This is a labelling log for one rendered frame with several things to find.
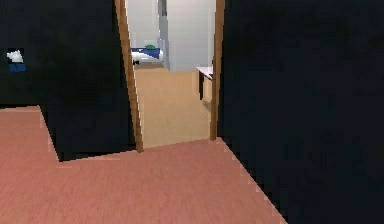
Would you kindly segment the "white and blue wall picture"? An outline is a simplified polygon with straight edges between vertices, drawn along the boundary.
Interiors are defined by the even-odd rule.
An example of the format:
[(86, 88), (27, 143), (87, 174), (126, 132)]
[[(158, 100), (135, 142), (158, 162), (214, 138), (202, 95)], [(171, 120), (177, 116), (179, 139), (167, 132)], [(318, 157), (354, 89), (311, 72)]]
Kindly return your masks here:
[(9, 59), (8, 66), (11, 72), (26, 71), (26, 65), (23, 60), (23, 55), (19, 49), (7, 52), (6, 56)]

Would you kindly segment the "blue and white bed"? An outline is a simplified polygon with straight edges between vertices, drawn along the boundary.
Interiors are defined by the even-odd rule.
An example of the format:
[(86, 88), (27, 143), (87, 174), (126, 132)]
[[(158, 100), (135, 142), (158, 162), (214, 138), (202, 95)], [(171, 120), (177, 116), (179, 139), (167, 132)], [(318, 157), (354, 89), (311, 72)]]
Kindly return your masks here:
[(164, 59), (163, 51), (160, 48), (132, 48), (131, 55), (134, 64), (161, 63)]

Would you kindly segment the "brown wooden door frame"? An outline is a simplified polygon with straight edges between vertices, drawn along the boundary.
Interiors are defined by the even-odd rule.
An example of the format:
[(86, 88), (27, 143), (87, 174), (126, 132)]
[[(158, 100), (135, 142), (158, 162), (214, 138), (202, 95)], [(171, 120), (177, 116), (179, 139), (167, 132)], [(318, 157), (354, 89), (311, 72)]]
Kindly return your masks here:
[[(222, 60), (222, 41), (223, 25), (226, 0), (215, 0), (215, 34), (214, 34), (214, 56), (213, 56), (213, 80), (212, 80), (212, 109), (210, 122), (210, 140), (215, 141), (218, 122), (219, 93), (220, 93), (220, 75)], [(139, 113), (137, 87), (135, 82), (133, 59), (131, 55), (131, 46), (126, 14), (126, 0), (114, 0), (116, 15), (118, 19), (118, 29), (121, 42), (121, 50), (124, 61), (125, 80), (128, 87), (128, 97), (131, 108), (134, 138), (136, 142), (136, 151), (144, 151), (143, 134), (141, 126), (141, 117)]]

